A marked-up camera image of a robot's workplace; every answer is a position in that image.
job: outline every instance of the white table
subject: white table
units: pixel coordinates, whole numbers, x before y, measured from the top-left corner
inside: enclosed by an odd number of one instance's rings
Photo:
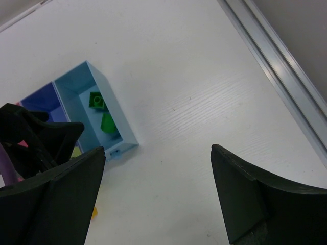
[[[215,0],[53,0],[0,33],[0,57],[0,104],[88,60],[139,140],[106,165],[86,244],[228,244],[214,143],[327,187],[327,169]]]

